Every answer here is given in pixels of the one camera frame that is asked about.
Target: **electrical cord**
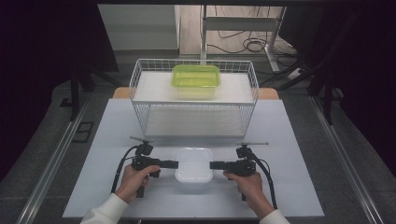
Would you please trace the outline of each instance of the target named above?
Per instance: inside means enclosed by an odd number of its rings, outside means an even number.
[[[258,71],[256,70],[255,73],[261,73],[261,74],[265,74],[265,75],[270,75],[270,76],[275,76],[278,75],[279,73],[270,73],[270,72],[263,72],[263,71]]]
[[[292,72],[293,68],[296,69],[302,62],[300,60],[297,60],[294,64],[286,68],[285,70],[275,74],[276,76],[268,77],[265,79],[263,82],[259,83],[259,87],[262,87],[266,83],[272,83],[274,81],[280,80],[284,77],[288,77],[290,73]]]
[[[292,64],[285,64],[285,63],[282,63],[282,62],[280,61],[280,59],[285,59],[285,58],[292,58],[292,59],[295,59],[295,55],[284,54],[284,55],[278,55],[278,56],[276,57],[276,61],[277,61],[279,64],[282,64],[282,65],[285,66],[285,67],[290,67],[290,66],[292,66],[293,63],[292,63]]]
[[[259,17],[259,15],[260,15],[260,9],[261,9],[261,8],[262,8],[262,7],[259,7],[259,9],[257,10],[256,17]],[[271,9],[271,7],[268,7],[267,18],[268,18],[268,16],[269,16],[270,9]],[[243,42],[243,45],[244,45],[244,46],[247,46],[247,49],[248,49],[250,52],[252,52],[252,53],[259,53],[259,52],[261,52],[262,50],[265,49],[265,44],[268,43],[268,41],[267,41],[268,33],[265,32],[265,40],[260,39],[260,38],[258,38],[258,37],[251,37],[251,34],[252,34],[252,33],[253,33],[253,32],[250,32],[248,38],[245,39],[245,41]],[[253,45],[253,44],[260,45],[261,48],[260,48],[260,49],[250,49],[248,46]]]
[[[273,203],[273,207],[275,209],[277,209],[277,204],[276,204],[276,196],[275,196],[275,189],[274,189],[274,182],[272,180],[271,174],[270,172],[265,168],[265,166],[262,164],[262,160],[257,158],[257,156],[252,153],[252,152],[248,152],[247,153],[248,156],[253,159],[259,166],[260,168],[262,168],[262,171],[264,172],[265,176],[267,177],[268,180],[268,185],[270,187],[270,191],[271,191],[271,201]]]
[[[122,159],[120,160],[120,164],[119,167],[117,168],[117,172],[116,175],[114,176],[114,181],[113,181],[113,186],[111,188],[111,192],[114,193],[116,192],[116,187],[117,187],[117,183],[119,182],[119,178],[120,178],[120,173],[122,170],[122,166],[125,163],[126,160],[131,159],[131,158],[126,158],[128,156],[128,154],[132,151],[132,149],[136,149],[137,146],[131,147],[128,149],[128,151],[125,153],[125,155],[122,157]]]
[[[268,168],[268,174],[271,174],[271,169],[270,169],[270,165],[268,165],[268,162],[267,161],[265,161],[265,160],[262,160],[262,159],[259,159],[260,161],[263,161],[266,165],[267,165],[267,168]]]
[[[238,51],[228,51],[228,50],[226,50],[226,49],[222,49],[222,48],[220,48],[220,47],[218,47],[218,46],[216,46],[216,45],[210,45],[210,44],[207,44],[207,46],[208,46],[208,47],[215,48],[215,49],[219,49],[219,50],[221,50],[221,51],[223,51],[223,52],[226,52],[226,53],[231,53],[231,54],[235,54],[235,53],[241,53],[241,52],[243,52],[243,51],[245,51],[245,50],[246,50],[246,48],[244,48],[244,49],[241,49],[241,50],[238,50]]]
[[[127,159],[125,159],[126,161],[128,161],[128,160],[131,160],[131,159],[134,159],[134,158],[137,158],[137,156],[133,156],[133,157],[128,157]]]
[[[225,16],[225,12],[223,11],[222,6],[221,6],[221,11],[222,11],[222,13],[223,13],[224,16]],[[217,7],[217,6],[215,6],[215,16],[218,16],[218,7]],[[222,36],[222,35],[220,34],[220,31],[218,31],[218,35],[219,35],[220,38],[226,39],[226,38],[230,38],[230,37],[233,37],[233,36],[236,36],[236,35],[240,35],[240,34],[242,34],[242,33],[244,33],[244,32],[245,32],[245,31],[241,31],[241,32],[238,32],[238,33],[233,34],[233,35]]]
[[[250,13],[251,13],[251,15],[254,16],[254,11],[255,10],[256,10],[256,7],[252,7],[252,9],[249,11],[249,13],[247,15],[249,16]]]

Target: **metal rail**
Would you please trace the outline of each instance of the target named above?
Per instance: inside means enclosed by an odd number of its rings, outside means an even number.
[[[88,102],[91,99],[91,94],[87,92],[86,96],[83,99],[81,109],[79,110],[78,114],[74,121],[70,121],[69,125],[67,126],[64,135],[59,142],[58,146],[56,147],[55,151],[52,153],[51,158],[49,159],[49,163],[45,168],[43,174],[38,179],[35,189],[33,190],[32,194],[30,195],[29,200],[27,201],[26,205],[21,211],[20,217],[17,220],[17,224],[23,223],[33,223],[35,219],[35,215],[40,208],[44,197],[46,196],[50,185],[52,183],[53,178],[55,177],[59,166],[61,165],[62,160],[64,159],[64,154],[67,151],[67,148],[72,141],[73,135],[75,134],[78,125],[85,113],[87,108]]]
[[[329,125],[322,114],[322,107],[320,102],[318,101],[317,97],[309,97],[313,107],[315,108],[320,123],[323,126],[323,130],[325,131],[326,135],[329,137],[329,140],[332,144],[332,148],[334,149],[335,154],[338,157],[346,176],[354,189],[356,195],[358,196],[359,202],[363,208],[364,213],[366,214],[367,218],[369,219],[370,223],[378,224],[384,223],[381,216],[378,213],[378,210],[375,206],[375,202],[370,195],[369,190],[364,186],[361,178],[358,175],[355,167],[353,166],[351,160],[347,155],[347,151],[344,149],[341,140],[338,138],[338,135],[332,125]]]

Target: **lime green tray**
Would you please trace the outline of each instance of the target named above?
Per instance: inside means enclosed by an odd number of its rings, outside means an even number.
[[[177,88],[215,88],[220,71],[215,65],[179,64],[173,68],[172,86]]]

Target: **gray floor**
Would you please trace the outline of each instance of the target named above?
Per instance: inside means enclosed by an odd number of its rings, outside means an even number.
[[[269,63],[262,55],[235,56],[220,55],[219,52],[215,53],[210,54],[208,58],[249,60],[253,61],[256,71],[271,71]],[[136,59],[197,59],[197,54],[172,55],[163,51],[116,52],[120,72],[109,73],[109,75],[127,86]],[[270,77],[259,73],[257,76],[259,81]],[[94,134],[106,108],[106,103],[115,90],[115,87],[101,78],[92,77],[96,88],[91,93],[91,100],[82,118],[84,122],[93,122],[92,134],[89,136],[87,143],[71,143],[67,149],[49,191],[38,209],[34,223],[79,223],[79,220],[76,219],[62,218],[62,214],[90,150]],[[323,127],[318,121],[314,107],[309,101],[305,90],[308,83],[309,80],[306,80],[286,91],[280,91],[279,96],[285,104],[291,126],[313,180],[325,217],[288,217],[288,219],[292,223],[369,223],[361,203],[351,187],[340,165],[340,161],[323,131]],[[50,156],[62,139],[63,133],[69,124],[71,109],[59,107],[63,98],[69,97],[70,86],[68,82],[55,88],[52,94],[52,104],[46,117],[42,120],[29,145],[8,176],[0,183],[0,223],[15,223],[31,196],[35,184],[42,175]],[[332,119],[333,127],[336,129],[348,156],[373,197],[384,223],[396,223],[396,179],[359,130],[346,117],[337,102],[332,105]],[[78,140],[82,137],[84,136],[76,134],[74,139]],[[219,221],[207,221],[205,223],[216,222],[221,223]]]

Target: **white plastic container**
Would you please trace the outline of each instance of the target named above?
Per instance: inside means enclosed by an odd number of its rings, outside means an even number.
[[[213,178],[213,170],[209,163],[213,161],[210,149],[199,147],[185,147],[176,154],[178,169],[176,179],[186,184],[206,184]]]

